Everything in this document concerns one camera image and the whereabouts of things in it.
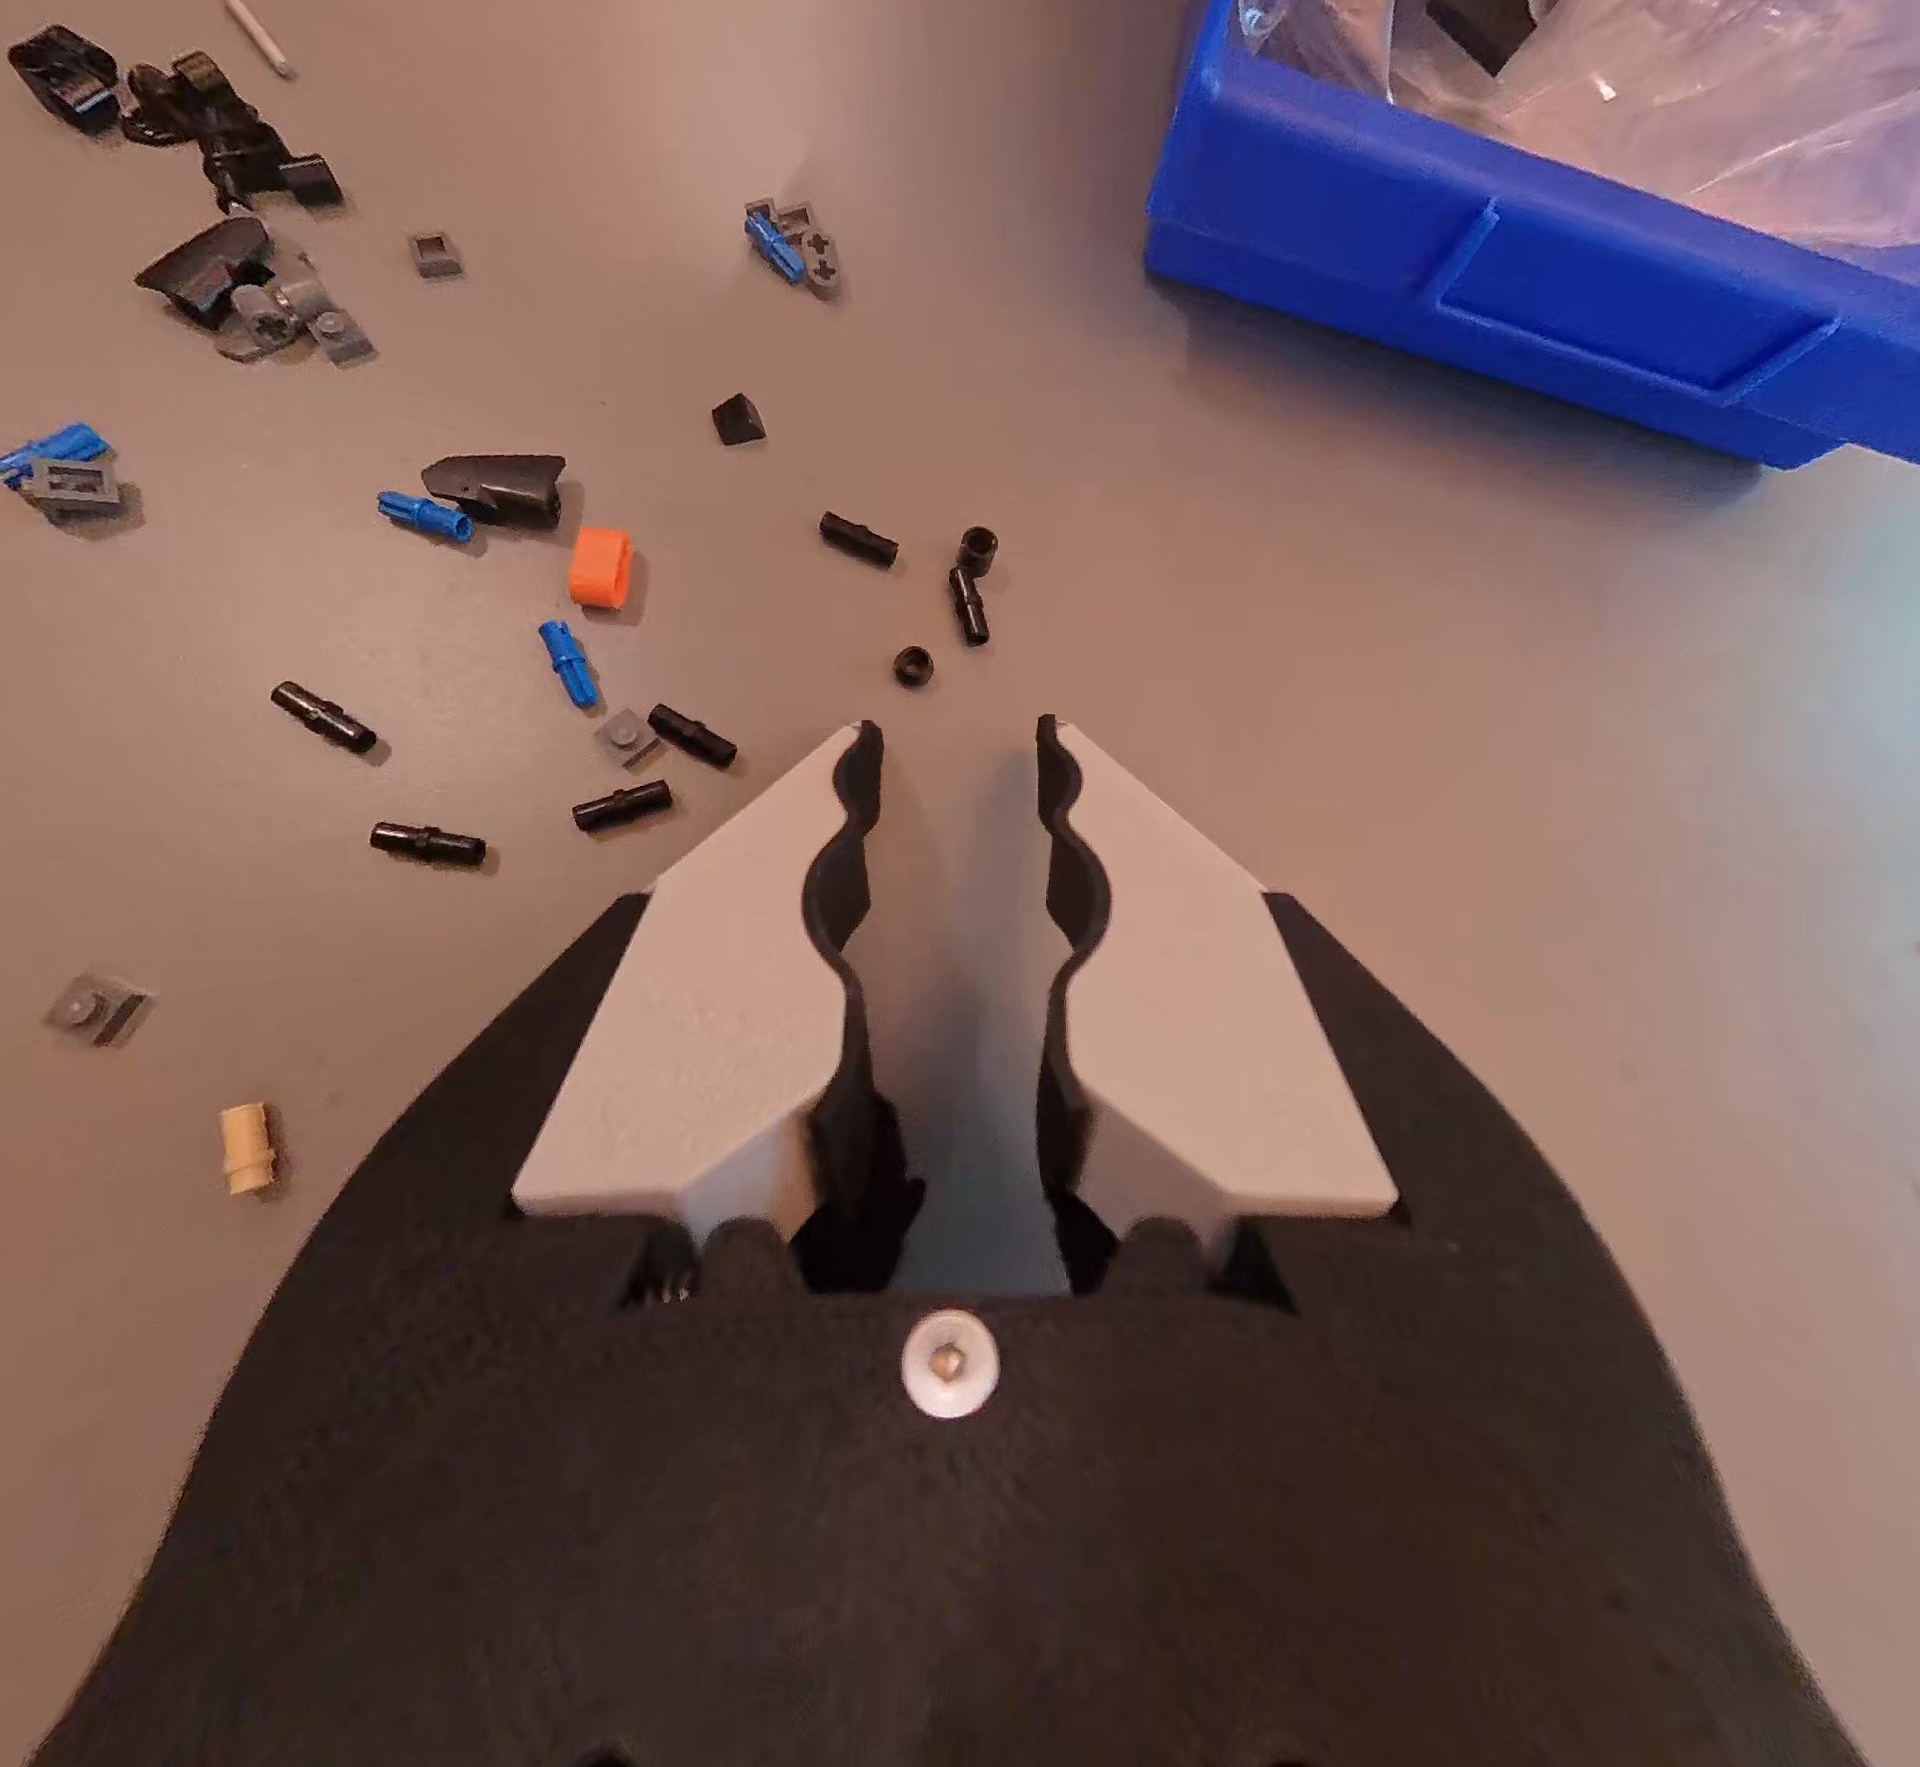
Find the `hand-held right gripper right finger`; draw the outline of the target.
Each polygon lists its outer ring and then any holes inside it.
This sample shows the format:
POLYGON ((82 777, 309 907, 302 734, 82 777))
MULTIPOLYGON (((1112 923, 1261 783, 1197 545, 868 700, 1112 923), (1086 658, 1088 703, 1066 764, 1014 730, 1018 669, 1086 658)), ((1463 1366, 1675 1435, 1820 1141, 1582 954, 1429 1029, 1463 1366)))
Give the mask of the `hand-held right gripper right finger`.
POLYGON ((1038 1170, 1068 1268, 1149 1221, 1222 1266, 1256 1221, 1384 1224, 1401 1190, 1259 878, 1044 714, 1038 1170))

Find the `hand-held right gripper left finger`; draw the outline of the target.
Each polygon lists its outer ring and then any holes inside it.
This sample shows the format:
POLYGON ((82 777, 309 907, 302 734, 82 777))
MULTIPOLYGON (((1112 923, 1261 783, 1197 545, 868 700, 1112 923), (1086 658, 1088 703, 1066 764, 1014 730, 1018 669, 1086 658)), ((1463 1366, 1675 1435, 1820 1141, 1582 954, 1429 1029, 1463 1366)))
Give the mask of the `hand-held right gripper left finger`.
POLYGON ((646 891, 513 1181, 530 1219, 767 1221, 806 1268, 893 1268, 924 1205, 849 947, 883 734, 852 722, 646 891))

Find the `grey lego plate with stud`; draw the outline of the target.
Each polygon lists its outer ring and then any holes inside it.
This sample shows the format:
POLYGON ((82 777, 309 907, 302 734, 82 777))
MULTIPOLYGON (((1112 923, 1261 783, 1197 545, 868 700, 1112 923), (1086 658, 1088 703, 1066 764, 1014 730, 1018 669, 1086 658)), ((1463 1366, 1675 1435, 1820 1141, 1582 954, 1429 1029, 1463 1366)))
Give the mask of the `grey lego plate with stud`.
POLYGON ((43 1013, 43 1026, 91 1051, 107 1051, 128 1036, 152 1004, 150 990, 87 970, 60 987, 43 1013))

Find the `black lego wedge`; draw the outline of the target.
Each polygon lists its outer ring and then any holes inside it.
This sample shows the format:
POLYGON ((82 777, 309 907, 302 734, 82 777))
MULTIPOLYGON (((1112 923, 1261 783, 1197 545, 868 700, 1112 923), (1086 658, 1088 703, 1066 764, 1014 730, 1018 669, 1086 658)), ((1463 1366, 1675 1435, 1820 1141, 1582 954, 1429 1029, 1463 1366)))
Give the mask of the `black lego wedge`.
POLYGON ((418 473, 426 496, 495 528, 553 533, 562 520, 562 454, 459 454, 418 473))

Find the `grey lego axle connector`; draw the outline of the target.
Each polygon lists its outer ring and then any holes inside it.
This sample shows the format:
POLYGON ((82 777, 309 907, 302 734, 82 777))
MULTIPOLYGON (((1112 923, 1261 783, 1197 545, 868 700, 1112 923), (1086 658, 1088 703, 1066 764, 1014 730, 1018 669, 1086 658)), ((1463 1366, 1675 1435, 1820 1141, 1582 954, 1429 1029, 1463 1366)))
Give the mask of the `grey lego axle connector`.
POLYGON ((333 297, 316 276, 234 286, 227 314, 215 329, 217 354, 233 364, 254 364, 316 335, 316 321, 333 297))

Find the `black lego slope piece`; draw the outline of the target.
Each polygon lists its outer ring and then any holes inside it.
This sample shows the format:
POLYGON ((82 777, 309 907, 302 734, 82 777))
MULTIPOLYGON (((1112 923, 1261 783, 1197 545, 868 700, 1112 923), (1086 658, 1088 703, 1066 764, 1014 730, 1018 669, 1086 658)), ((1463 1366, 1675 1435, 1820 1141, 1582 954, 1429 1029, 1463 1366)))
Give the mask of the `black lego slope piece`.
POLYGON ((166 300, 190 324, 215 332, 233 314, 239 289, 262 289, 270 277, 267 226, 254 214, 233 214, 160 255, 131 284, 166 300))

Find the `clear bags of lego parts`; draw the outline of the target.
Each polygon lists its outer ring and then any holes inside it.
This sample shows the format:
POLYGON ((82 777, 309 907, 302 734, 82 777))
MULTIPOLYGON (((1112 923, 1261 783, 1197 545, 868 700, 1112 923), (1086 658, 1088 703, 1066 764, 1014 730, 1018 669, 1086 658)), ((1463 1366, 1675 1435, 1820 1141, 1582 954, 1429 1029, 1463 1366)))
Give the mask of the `clear bags of lego parts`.
POLYGON ((1233 0, 1232 40, 1915 284, 1917 0, 1233 0))

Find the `black curved lego piece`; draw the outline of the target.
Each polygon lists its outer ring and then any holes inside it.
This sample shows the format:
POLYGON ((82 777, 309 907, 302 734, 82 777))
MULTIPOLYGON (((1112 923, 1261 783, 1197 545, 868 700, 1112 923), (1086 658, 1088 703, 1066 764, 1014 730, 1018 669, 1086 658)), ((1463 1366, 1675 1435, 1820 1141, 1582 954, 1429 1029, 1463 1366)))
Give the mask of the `black curved lego piece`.
POLYGON ((87 136, 118 130, 122 72, 116 58, 65 25, 45 25, 9 49, 9 63, 64 127, 87 136))

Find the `blue storage bin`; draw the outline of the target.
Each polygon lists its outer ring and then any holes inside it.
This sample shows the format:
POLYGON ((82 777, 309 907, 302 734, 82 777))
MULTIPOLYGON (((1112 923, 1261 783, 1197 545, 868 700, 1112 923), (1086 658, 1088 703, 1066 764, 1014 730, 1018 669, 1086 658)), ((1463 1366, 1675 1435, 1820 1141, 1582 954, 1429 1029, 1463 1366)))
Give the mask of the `blue storage bin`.
POLYGON ((1259 58, 1188 0, 1144 266, 1725 456, 1917 460, 1915 284, 1259 58))

